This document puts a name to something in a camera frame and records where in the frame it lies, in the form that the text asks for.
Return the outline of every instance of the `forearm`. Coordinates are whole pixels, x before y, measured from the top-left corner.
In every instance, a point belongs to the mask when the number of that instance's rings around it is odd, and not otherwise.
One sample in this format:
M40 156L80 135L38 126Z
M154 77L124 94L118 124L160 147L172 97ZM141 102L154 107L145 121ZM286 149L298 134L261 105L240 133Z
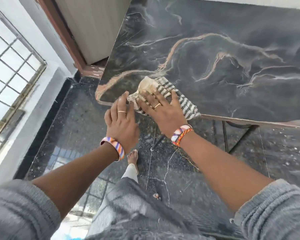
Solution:
M233 212L273 181L193 131L183 137L180 146Z
M98 175L118 159L115 148L104 143L74 161L32 181L56 205L63 219Z

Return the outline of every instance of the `left hand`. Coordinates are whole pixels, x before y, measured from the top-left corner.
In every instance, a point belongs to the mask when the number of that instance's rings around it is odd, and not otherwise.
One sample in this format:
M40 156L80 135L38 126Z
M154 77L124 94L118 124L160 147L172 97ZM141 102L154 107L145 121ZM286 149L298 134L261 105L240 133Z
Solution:
M124 153L128 154L139 140L139 127L134 117L133 103L127 109L126 101L129 92L125 92L118 98L111 109L104 115L107 125L107 137L116 139L123 147Z

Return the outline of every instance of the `person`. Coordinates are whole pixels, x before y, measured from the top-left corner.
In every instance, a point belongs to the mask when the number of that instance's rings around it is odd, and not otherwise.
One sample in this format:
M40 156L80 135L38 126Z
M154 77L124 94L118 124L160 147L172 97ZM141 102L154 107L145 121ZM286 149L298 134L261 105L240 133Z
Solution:
M174 91L172 102L158 92L137 103L172 138L187 121ZM0 239L49 239L96 177L139 138L132 104L125 92L105 113L105 141L93 150L32 182L0 185ZM233 222L250 240L300 240L300 188L274 181L201 138L192 129L179 146L199 167L212 189L235 214ZM138 185L137 152L129 155L123 177L110 188L86 239L213 239L200 235L191 220Z

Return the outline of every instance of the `leg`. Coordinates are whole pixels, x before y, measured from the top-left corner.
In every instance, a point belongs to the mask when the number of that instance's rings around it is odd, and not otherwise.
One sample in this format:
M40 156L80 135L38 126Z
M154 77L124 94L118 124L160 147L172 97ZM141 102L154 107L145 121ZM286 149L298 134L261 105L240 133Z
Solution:
M128 155L128 167L121 178L128 177L138 182L137 175L139 174L137 167L138 151L135 149Z

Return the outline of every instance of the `black granite floor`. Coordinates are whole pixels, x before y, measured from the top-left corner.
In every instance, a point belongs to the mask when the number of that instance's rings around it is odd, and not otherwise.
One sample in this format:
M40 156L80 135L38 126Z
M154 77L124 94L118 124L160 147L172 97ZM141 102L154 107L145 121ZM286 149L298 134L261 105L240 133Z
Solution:
M104 113L107 106L94 98L98 80L83 78L73 85L54 119L35 160L26 175L32 180L76 157L96 148L106 133ZM189 208L208 219L209 229L203 232L217 236L242 238L230 224L233 214L210 189L204 176L191 165L187 155L164 139L153 152L152 145L160 132L150 117L136 115L140 127L138 176L139 184L149 192L159 193L162 201L174 208ZM225 149L222 122L203 118L190 121L194 130L208 141ZM231 148L247 129L226 124ZM272 178L284 178L300 186L300 130L260 127L236 150L235 156L252 168ZM99 208L106 189L115 184L127 166L124 159L106 168L73 208L72 213L92 217Z

